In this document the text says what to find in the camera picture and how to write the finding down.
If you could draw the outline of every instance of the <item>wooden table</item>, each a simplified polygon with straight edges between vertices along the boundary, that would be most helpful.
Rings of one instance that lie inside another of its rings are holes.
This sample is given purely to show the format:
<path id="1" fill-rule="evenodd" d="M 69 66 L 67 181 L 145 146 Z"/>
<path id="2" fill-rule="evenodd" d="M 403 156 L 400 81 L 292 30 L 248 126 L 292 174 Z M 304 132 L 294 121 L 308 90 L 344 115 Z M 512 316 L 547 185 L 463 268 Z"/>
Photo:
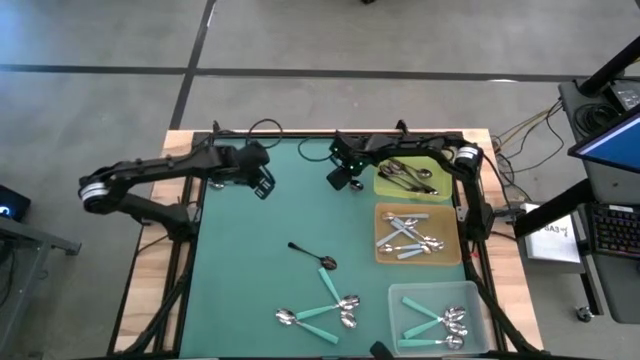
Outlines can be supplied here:
<path id="1" fill-rule="evenodd" d="M 287 130 L 289 133 L 309 132 L 310 130 Z M 334 132 L 335 130 L 317 130 L 319 133 Z M 352 130 L 358 132 L 375 132 L 382 130 Z M 462 132 L 467 141 L 475 142 L 480 145 L 489 159 L 495 164 L 495 154 L 491 146 L 491 139 L 487 129 L 419 129 L 414 132 L 436 132 L 436 131 L 459 131 Z M 183 155 L 191 150 L 191 142 L 194 131 L 176 130 L 168 131 L 162 156 L 167 154 Z M 485 191 L 485 198 L 494 208 L 505 205 L 502 194 L 501 185 L 494 174 L 491 166 L 485 164 L 481 172 L 482 183 Z M 156 182 L 151 193 L 151 200 L 162 203 L 172 204 L 177 201 L 182 193 L 184 179 L 172 179 Z M 192 189 L 191 199 L 195 200 L 198 195 L 198 180 Z M 510 226 L 502 223 L 496 223 L 494 230 L 513 235 Z M 140 244 L 142 247 L 160 237 L 166 232 L 161 226 L 145 227 L 141 234 Z M 171 253 L 171 242 L 164 240 L 158 244 L 146 249 L 139 254 L 133 266 L 131 281 L 129 283 L 128 292 L 122 318 L 117 330 L 117 338 L 115 339 L 114 351 L 120 351 L 131 345 L 138 337 L 141 331 L 149 323 L 158 307 L 160 306 L 165 285 L 165 277 L 167 266 Z M 181 262 L 178 266 L 178 276 L 184 267 L 184 259 L 186 257 L 189 245 L 183 244 L 181 251 Z M 487 250 L 491 264 L 491 272 L 495 284 L 496 294 L 500 306 L 511 319 L 516 328 L 524 335 L 524 337 L 533 346 L 542 349 L 542 339 L 538 330 L 538 324 L 531 304 L 531 296 L 529 287 L 525 278 L 524 269 L 520 260 L 517 244 L 511 240 L 501 236 L 492 235 L 487 241 Z M 476 269 L 481 274 L 481 269 L 477 259 L 474 259 Z M 165 347 L 172 345 L 175 333 L 176 316 L 178 304 L 172 309 L 171 316 L 167 327 L 165 337 Z M 491 317 L 488 310 L 484 309 L 485 325 L 487 326 L 487 334 L 489 334 L 492 348 L 495 348 L 495 340 L 493 338 L 493 329 Z"/>

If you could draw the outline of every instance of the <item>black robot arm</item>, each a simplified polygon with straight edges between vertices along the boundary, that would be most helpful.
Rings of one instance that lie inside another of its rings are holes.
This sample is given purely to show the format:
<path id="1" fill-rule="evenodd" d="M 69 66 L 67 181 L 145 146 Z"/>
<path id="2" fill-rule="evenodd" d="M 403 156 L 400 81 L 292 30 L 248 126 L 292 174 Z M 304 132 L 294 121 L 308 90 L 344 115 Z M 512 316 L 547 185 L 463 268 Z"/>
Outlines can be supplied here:
<path id="1" fill-rule="evenodd" d="M 215 146 L 213 140 L 213 136 L 208 137 L 187 155 L 123 161 L 80 178 L 78 194 L 85 210 L 95 214 L 120 211 L 139 222 L 156 221 L 167 229 L 170 239 L 189 241 L 196 230 L 185 206 L 158 204 L 128 194 L 129 189 L 141 183 L 193 176 L 204 181 L 249 186 L 260 199 L 269 196 L 275 180 L 265 167 L 269 163 L 265 148 L 258 142 L 250 142 L 241 149 Z"/>
<path id="2" fill-rule="evenodd" d="M 443 150 L 450 148 L 457 150 L 453 159 L 448 159 L 442 153 Z M 470 143 L 453 133 L 432 136 L 403 133 L 393 137 L 372 134 L 352 137 L 337 131 L 330 151 L 337 168 L 327 176 L 327 180 L 336 190 L 345 187 L 367 166 L 377 166 L 392 157 L 427 156 L 436 160 L 444 171 L 463 185 L 468 203 L 462 227 L 465 231 L 461 234 L 463 238 L 484 241 L 489 237 L 494 215 L 482 191 L 480 169 L 484 151 L 477 144 Z"/>

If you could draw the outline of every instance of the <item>keyboard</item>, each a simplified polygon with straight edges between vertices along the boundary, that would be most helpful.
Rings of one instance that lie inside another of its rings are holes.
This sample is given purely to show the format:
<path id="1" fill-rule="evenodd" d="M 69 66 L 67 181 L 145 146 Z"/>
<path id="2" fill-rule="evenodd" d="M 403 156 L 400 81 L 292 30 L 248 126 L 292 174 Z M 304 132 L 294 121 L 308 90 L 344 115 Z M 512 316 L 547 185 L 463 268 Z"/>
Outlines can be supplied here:
<path id="1" fill-rule="evenodd" d="M 588 213 L 595 252 L 640 259 L 640 209 L 594 204 Z"/>

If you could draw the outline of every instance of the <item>concrete floor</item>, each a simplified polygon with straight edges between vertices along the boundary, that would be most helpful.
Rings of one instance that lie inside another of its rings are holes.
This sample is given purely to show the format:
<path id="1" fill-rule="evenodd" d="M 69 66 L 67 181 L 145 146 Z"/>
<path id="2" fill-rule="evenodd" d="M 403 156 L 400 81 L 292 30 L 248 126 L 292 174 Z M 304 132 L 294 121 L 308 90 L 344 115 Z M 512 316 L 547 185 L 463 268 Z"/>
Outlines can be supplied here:
<path id="1" fill-rule="evenodd" d="M 205 2 L 0 0 L 0 63 L 186 67 Z M 219 0 L 199 66 L 589 74 L 638 35 L 639 18 L 632 0 Z M 140 229 L 125 216 L 85 213 L 77 179 L 156 156 L 181 82 L 0 73 L 0 151 L 11 154 L 0 158 L 0 183 L 34 199 L 30 224 L 83 242 L 79 257 L 50 259 L 17 352 L 105 353 Z M 197 77 L 181 128 L 214 119 L 247 128 L 264 117 L 285 128 L 379 128 L 402 118 L 500 133 L 557 96 L 554 83 Z M 561 113 L 552 124 L 572 144 Z M 535 164 L 556 141 L 540 127 L 514 167 Z M 545 200 L 582 179 L 581 163 L 563 153 L 517 183 Z M 577 275 L 525 267 L 546 349 L 607 359 L 640 352 L 640 327 L 575 320 L 572 307 L 585 301 Z"/>

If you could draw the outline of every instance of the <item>green tabletop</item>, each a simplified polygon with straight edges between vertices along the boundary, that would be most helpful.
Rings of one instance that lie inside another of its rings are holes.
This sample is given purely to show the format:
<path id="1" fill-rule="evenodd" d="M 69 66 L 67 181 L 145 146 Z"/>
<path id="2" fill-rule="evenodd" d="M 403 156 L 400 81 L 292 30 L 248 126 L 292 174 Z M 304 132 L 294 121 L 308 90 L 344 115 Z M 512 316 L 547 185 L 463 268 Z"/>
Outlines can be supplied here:
<path id="1" fill-rule="evenodd" d="M 310 141 L 303 151 L 326 156 L 330 141 Z M 287 138 L 269 150 L 276 188 L 266 200 L 246 187 L 206 190 L 181 358 L 366 356 L 375 341 L 391 345 L 390 285 L 465 280 L 462 265 L 378 264 L 376 203 L 410 201 L 375 195 L 372 169 L 360 177 L 362 192 L 335 191 L 325 178 L 335 166 L 302 159 L 299 142 Z M 281 307 L 300 312 L 335 303 L 319 262 L 289 249 L 289 241 L 335 258 L 338 269 L 329 274 L 338 293 L 362 299 L 356 329 L 345 328 L 335 310 L 305 320 L 340 337 L 337 345 L 274 316 Z"/>

